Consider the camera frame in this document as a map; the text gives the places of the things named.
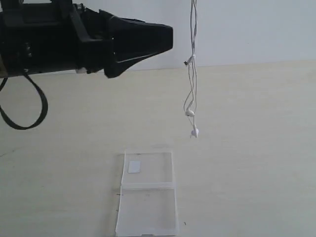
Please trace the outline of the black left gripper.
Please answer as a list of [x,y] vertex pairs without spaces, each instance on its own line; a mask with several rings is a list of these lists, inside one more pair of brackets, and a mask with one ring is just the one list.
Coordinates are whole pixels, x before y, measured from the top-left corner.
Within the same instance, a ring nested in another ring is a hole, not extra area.
[[85,69],[104,70],[113,61],[106,13],[71,0],[0,3],[0,76]]

